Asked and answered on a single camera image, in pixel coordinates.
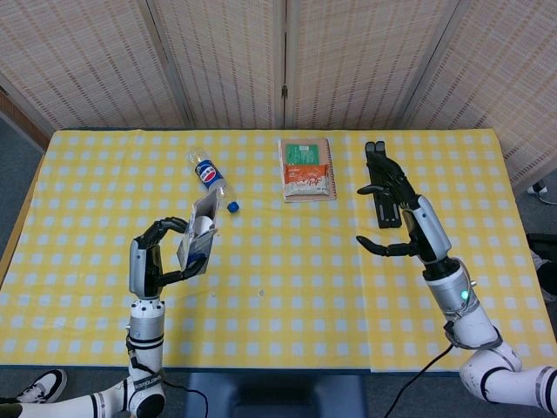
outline floor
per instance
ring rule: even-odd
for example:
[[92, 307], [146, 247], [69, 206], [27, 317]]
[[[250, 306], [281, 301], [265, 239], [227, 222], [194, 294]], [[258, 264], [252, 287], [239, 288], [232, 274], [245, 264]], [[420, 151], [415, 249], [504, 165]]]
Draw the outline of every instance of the floor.
[[[0, 199], [0, 254], [3, 253], [39, 160], [39, 152], [0, 119], [0, 195], [3, 197]], [[547, 198], [557, 201], [557, 172], [548, 176], [546, 183], [550, 190]], [[534, 197], [525, 194], [517, 198], [517, 203], [527, 232], [557, 233], [557, 208], [544, 206]], [[557, 329], [557, 303], [549, 307], [549, 312], [554, 329]], [[69, 383], [63, 399], [105, 389], [127, 375], [124, 368], [69, 367], [66, 370]], [[40, 373], [42, 369], [39, 367], [0, 367], [0, 396], [15, 395], [15, 392], [26, 387]], [[167, 374], [169, 381], [187, 381], [186, 372], [171, 370]], [[370, 418], [384, 415], [394, 396], [408, 379], [407, 375], [400, 374], [371, 374], [366, 377]], [[166, 395], [166, 408], [162, 416], [181, 416], [183, 394], [177, 389], [169, 388]], [[545, 417], [548, 414], [536, 408], [488, 404], [471, 396], [456, 375], [426, 374], [405, 392], [391, 414], [393, 418], [416, 416], [507, 418]]]

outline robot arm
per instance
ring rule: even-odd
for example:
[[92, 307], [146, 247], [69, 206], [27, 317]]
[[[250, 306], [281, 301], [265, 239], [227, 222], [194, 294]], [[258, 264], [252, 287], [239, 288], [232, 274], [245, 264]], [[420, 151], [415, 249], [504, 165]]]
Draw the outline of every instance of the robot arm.
[[397, 163], [373, 154], [368, 165], [381, 170], [386, 183], [368, 185], [359, 194], [387, 193], [402, 209], [410, 242], [378, 245], [356, 237], [370, 253], [380, 256], [417, 255], [424, 279], [445, 315], [445, 335], [456, 347], [476, 350], [460, 368], [460, 378], [474, 396], [492, 403], [531, 405], [554, 414], [557, 408], [557, 369], [522, 371], [518, 355], [493, 326], [473, 290], [462, 261], [449, 257], [451, 242], [429, 201], [416, 194]]
[[169, 230], [184, 233], [188, 224], [180, 218], [156, 221], [130, 246], [130, 291], [138, 299], [131, 304], [126, 327], [129, 377], [111, 388], [52, 404], [0, 405], [0, 416], [18, 418], [110, 418], [130, 411], [137, 418], [159, 416], [164, 408], [162, 389], [164, 302], [159, 299], [164, 286], [197, 275], [206, 257], [193, 261], [183, 272], [163, 273], [159, 242]]

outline power cord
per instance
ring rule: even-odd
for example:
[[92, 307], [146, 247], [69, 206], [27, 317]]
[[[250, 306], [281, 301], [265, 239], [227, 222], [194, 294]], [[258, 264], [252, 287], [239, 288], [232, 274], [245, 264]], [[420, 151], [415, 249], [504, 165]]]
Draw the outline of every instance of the power cord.
[[412, 379], [410, 379], [399, 391], [399, 393], [397, 394], [397, 397], [394, 398], [393, 404], [391, 405], [391, 407], [389, 408], [388, 411], [386, 411], [385, 417], [387, 418], [387, 416], [389, 416], [391, 414], [391, 412], [393, 411], [394, 407], [396, 407], [400, 396], [402, 396], [402, 393], [410, 386], [412, 385], [416, 379], [418, 379], [421, 375], [423, 375], [423, 373], [425, 373], [425, 371], [430, 368], [433, 364], [435, 364], [438, 360], [442, 359], [443, 357], [445, 357], [449, 351], [451, 351], [451, 349], [454, 347], [453, 344], [449, 345], [449, 347], [447, 347], [445, 349], [445, 351], [441, 354], [439, 354], [437, 357], [435, 357], [433, 360], [431, 360], [429, 363], [427, 363], [427, 365], [422, 368]]
[[541, 197], [541, 195], [540, 195], [539, 193], [538, 193], [537, 196], [538, 196], [538, 200], [539, 200], [541, 203], [543, 203], [543, 204], [545, 204], [545, 205], [550, 205], [550, 206], [557, 206], [557, 202], [550, 202], [549, 200], [545, 200], [545, 199], [543, 199], [543, 198]]
[[192, 394], [198, 394], [201, 397], [203, 397], [203, 400], [205, 401], [205, 418], [207, 418], [207, 415], [209, 415], [209, 400], [207, 399], [207, 395], [204, 394], [203, 392], [201, 392], [200, 390], [197, 389], [188, 389], [186, 386], [182, 386], [182, 385], [175, 385], [173, 383], [170, 383], [167, 380], [163, 380], [163, 383], [166, 386], [170, 386], [171, 388], [176, 388], [176, 389], [182, 389], [184, 390], [186, 393], [192, 393]]

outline shoe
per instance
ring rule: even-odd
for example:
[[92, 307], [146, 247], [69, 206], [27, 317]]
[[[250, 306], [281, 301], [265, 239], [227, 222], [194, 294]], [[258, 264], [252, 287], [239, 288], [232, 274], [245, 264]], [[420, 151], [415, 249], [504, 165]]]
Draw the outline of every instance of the shoe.
[[534, 262], [534, 267], [536, 269], [536, 272], [538, 270], [540, 270], [540, 267], [543, 266], [544, 264], [548, 263], [549, 260], [544, 260], [542, 259], [538, 254], [536, 254], [534, 251], [530, 250], [530, 255], [532, 256], [532, 261]]
[[541, 289], [541, 296], [543, 296], [543, 300], [546, 303], [553, 303], [557, 301], [557, 296], [554, 294], [550, 294], [546, 289], [540, 286]]
[[28, 388], [16, 396], [19, 403], [52, 403], [55, 402], [68, 381], [63, 370], [49, 370], [41, 374]]

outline table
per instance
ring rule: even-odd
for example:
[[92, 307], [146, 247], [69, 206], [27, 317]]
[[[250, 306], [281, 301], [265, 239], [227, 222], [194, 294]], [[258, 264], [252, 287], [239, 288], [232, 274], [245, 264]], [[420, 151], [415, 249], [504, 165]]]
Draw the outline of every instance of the table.
[[[280, 138], [326, 137], [338, 199], [286, 204]], [[163, 291], [167, 367], [414, 370], [447, 341], [416, 258], [383, 259], [364, 143], [433, 203], [493, 322], [526, 367], [555, 363], [554, 334], [492, 130], [58, 131], [0, 292], [0, 362], [121, 366], [131, 240], [165, 216], [189, 218], [204, 193], [186, 160], [203, 146], [238, 192], [220, 214], [207, 274]], [[179, 236], [162, 243], [178, 267]], [[437, 367], [458, 369], [453, 350]]]

